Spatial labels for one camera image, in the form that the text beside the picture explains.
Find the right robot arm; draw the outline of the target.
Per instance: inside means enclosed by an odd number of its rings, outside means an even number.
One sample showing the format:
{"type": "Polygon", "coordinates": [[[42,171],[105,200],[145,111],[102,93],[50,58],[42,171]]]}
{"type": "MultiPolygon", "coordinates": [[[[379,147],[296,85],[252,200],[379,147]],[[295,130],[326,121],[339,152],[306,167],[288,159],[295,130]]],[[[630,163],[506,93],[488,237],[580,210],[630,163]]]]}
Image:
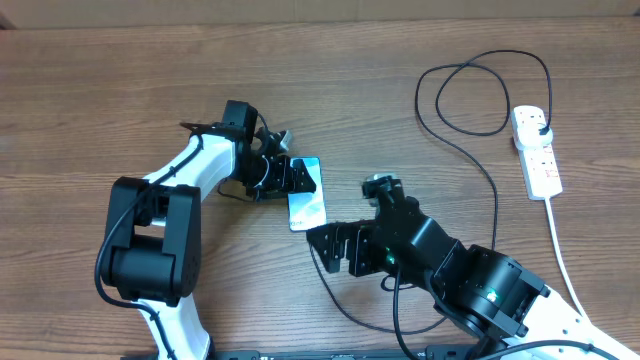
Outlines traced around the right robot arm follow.
{"type": "Polygon", "coordinates": [[[427,291],[439,314],[478,338],[468,358],[636,358],[515,259],[448,235],[399,179],[371,179],[362,192],[376,209],[374,219],[306,232],[326,271],[339,271],[346,258],[354,277],[385,272],[427,291]]]}

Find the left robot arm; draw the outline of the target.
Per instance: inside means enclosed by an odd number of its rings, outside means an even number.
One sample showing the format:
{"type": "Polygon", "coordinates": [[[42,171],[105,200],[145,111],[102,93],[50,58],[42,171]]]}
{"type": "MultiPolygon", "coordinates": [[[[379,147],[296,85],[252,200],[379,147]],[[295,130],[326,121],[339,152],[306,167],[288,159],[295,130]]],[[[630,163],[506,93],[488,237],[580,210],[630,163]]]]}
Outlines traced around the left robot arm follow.
{"type": "Polygon", "coordinates": [[[94,285],[112,306],[140,312],[159,359],[213,359],[193,292],[201,269],[201,206],[226,180],[259,202],[315,194],[319,181],[288,156],[292,134],[273,132],[247,102],[227,101],[211,124],[184,123],[186,147],[143,178],[121,177],[111,188],[94,285]]]}

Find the blue Samsung Galaxy smartphone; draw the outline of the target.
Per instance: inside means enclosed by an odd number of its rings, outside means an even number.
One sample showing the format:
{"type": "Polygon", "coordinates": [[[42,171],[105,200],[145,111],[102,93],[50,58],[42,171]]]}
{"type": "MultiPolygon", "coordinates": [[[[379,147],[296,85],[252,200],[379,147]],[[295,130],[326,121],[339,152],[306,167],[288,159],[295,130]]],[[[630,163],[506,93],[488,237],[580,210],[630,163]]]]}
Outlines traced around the blue Samsung Galaxy smartphone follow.
{"type": "Polygon", "coordinates": [[[304,162],[316,190],[288,195],[289,229],[292,232],[306,231],[327,223],[320,158],[298,157],[298,160],[304,162]]]}

